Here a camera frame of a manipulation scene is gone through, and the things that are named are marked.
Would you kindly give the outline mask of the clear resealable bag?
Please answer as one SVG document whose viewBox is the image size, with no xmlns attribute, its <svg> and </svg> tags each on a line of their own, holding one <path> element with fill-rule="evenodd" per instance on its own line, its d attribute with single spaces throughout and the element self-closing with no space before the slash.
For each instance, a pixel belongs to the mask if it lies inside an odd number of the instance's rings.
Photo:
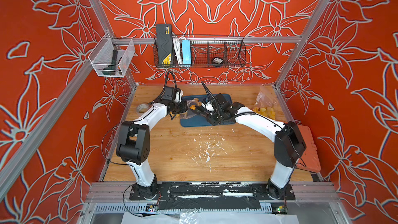
<svg viewBox="0 0 398 224">
<path fill-rule="evenodd" d="M 253 111 L 266 118 L 270 118 L 272 120 L 276 119 L 276 112 L 273 107 L 255 107 Z"/>
<path fill-rule="evenodd" d="M 278 99 L 272 87 L 260 86 L 259 93 L 256 98 L 256 108 L 269 108 L 272 107 L 274 110 L 279 105 Z"/>
</svg>

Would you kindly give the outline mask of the clear bag with yellow toys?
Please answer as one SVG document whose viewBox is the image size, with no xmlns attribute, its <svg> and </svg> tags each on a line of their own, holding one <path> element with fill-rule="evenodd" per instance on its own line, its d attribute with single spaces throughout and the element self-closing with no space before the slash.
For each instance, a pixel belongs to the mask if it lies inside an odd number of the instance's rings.
<svg viewBox="0 0 398 224">
<path fill-rule="evenodd" d="M 192 105 L 197 105 L 197 104 L 194 102 L 193 99 L 192 99 L 192 100 L 188 100 L 187 103 L 188 103 L 188 107 L 190 107 L 190 106 L 192 106 Z M 183 119 L 190 119 L 190 118 L 192 118 L 192 117 L 194 117 L 194 116 L 196 116 L 196 114 L 194 114 L 190 109 L 188 109 L 188 111 L 187 111 L 186 113 L 180 114 L 180 115 L 179 115 L 179 117 L 180 117 L 181 120 L 183 120 Z"/>
</svg>

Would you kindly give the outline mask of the black metal tongs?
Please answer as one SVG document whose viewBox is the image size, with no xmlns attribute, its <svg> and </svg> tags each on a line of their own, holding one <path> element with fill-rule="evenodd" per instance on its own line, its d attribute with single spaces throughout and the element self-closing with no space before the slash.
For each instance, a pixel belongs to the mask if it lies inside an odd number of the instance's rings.
<svg viewBox="0 0 398 224">
<path fill-rule="evenodd" d="M 202 117 L 207 117 L 208 115 L 212 115 L 212 112 L 209 111 L 205 106 L 203 105 L 196 105 L 196 106 L 197 106 L 196 110 L 191 110 L 189 108 L 194 114 Z"/>
</svg>

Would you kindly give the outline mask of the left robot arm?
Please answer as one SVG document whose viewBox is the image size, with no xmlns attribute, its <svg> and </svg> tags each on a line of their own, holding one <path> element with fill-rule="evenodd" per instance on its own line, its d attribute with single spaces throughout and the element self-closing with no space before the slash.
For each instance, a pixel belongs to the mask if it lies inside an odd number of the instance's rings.
<svg viewBox="0 0 398 224">
<path fill-rule="evenodd" d="M 175 74 L 167 71 L 162 91 L 149 103 L 149 109 L 139 118 L 124 121 L 119 126 L 116 154 L 131 168 L 138 192 L 145 199 L 153 199 L 158 193 L 157 178 L 148 162 L 150 132 L 166 116 L 174 119 L 188 110 L 182 96 L 183 91 L 177 87 Z"/>
</svg>

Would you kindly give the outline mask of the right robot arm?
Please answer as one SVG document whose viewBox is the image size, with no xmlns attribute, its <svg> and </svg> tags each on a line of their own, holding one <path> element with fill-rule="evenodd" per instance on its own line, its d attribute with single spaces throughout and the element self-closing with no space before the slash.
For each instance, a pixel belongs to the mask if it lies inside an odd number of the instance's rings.
<svg viewBox="0 0 398 224">
<path fill-rule="evenodd" d="M 230 103 L 219 93 L 214 95 L 204 82 L 201 82 L 208 102 L 196 107 L 195 112 L 202 115 L 211 125 L 239 123 L 266 136 L 274 143 L 276 164 L 267 182 L 266 192 L 270 198 L 278 200 L 287 191 L 287 185 L 296 164 L 302 160 L 307 148 L 298 125 L 292 121 L 283 123 L 262 116 L 245 105 Z"/>
</svg>

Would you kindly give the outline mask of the blue plastic tray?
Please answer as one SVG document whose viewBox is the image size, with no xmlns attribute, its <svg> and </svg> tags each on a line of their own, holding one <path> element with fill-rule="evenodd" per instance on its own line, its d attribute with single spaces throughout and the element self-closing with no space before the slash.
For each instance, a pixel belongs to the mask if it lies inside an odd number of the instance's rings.
<svg viewBox="0 0 398 224">
<path fill-rule="evenodd" d="M 205 104 L 209 101 L 208 97 L 206 94 L 202 95 L 189 95 L 189 96 L 183 96 L 183 100 L 192 100 L 194 98 L 198 98 L 201 103 Z M 212 127 L 209 122 L 207 122 L 206 117 L 202 117 L 199 115 L 196 115 L 190 119 L 180 119 L 180 124 L 182 127 L 185 128 L 193 128 L 193 127 Z"/>
</svg>

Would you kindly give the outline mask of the clear tape roll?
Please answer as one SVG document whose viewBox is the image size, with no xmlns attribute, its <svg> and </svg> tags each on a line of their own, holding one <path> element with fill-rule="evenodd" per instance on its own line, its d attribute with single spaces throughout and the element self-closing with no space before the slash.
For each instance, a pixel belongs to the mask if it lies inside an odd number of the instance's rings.
<svg viewBox="0 0 398 224">
<path fill-rule="evenodd" d="M 137 113 L 139 116 L 141 116 L 141 115 L 143 115 L 145 112 L 147 112 L 150 108 L 151 108 L 151 106 L 150 106 L 149 104 L 147 104 L 147 103 L 139 104 L 139 105 L 136 107 L 136 113 Z"/>
</svg>

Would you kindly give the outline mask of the light blue box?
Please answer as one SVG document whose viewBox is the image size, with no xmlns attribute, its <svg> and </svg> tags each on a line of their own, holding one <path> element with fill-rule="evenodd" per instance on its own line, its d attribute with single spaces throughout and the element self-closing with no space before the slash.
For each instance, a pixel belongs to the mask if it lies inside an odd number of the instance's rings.
<svg viewBox="0 0 398 224">
<path fill-rule="evenodd" d="M 191 42 L 188 39 L 184 39 L 181 41 L 182 47 L 182 64 L 186 66 L 192 65 L 191 58 Z"/>
</svg>

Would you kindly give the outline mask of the black box with yellow label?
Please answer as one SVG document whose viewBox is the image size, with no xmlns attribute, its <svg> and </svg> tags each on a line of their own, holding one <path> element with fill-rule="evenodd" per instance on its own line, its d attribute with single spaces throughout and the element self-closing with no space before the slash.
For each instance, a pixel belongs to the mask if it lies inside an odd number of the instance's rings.
<svg viewBox="0 0 398 224">
<path fill-rule="evenodd" d="M 173 32 L 170 24 L 156 24 L 156 48 L 159 67 L 174 65 Z"/>
</svg>

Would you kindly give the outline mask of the clear acrylic bin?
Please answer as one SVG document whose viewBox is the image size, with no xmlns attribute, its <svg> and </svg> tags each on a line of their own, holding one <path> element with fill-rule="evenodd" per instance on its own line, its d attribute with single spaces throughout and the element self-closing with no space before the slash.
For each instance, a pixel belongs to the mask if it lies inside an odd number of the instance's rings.
<svg viewBox="0 0 398 224">
<path fill-rule="evenodd" d="M 106 33 L 89 55 L 89 61 L 99 77 L 123 78 L 135 55 L 131 39 L 112 38 Z"/>
</svg>

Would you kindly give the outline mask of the orange tool case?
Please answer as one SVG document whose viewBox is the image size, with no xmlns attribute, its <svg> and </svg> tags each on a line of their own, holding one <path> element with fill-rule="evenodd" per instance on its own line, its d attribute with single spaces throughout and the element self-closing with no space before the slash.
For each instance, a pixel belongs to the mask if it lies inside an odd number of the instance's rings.
<svg viewBox="0 0 398 224">
<path fill-rule="evenodd" d="M 304 162 L 300 161 L 297 164 L 298 169 L 306 170 L 309 172 L 318 173 L 321 171 L 321 165 L 317 152 L 317 146 L 314 142 L 312 132 L 309 127 L 304 125 L 298 125 L 301 135 L 306 144 L 306 150 L 304 151 L 302 158 Z"/>
</svg>

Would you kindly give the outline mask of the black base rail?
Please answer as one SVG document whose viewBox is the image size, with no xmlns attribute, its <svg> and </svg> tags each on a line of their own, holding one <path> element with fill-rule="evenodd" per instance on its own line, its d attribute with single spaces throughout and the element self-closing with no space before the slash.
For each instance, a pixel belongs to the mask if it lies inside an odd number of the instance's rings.
<svg viewBox="0 0 398 224">
<path fill-rule="evenodd" d="M 291 185 L 278 200 L 269 196 L 266 183 L 248 182 L 159 182 L 157 194 L 146 200 L 133 186 L 127 211 L 135 214 L 178 214 L 180 212 L 287 213 L 286 202 L 296 199 Z"/>
</svg>

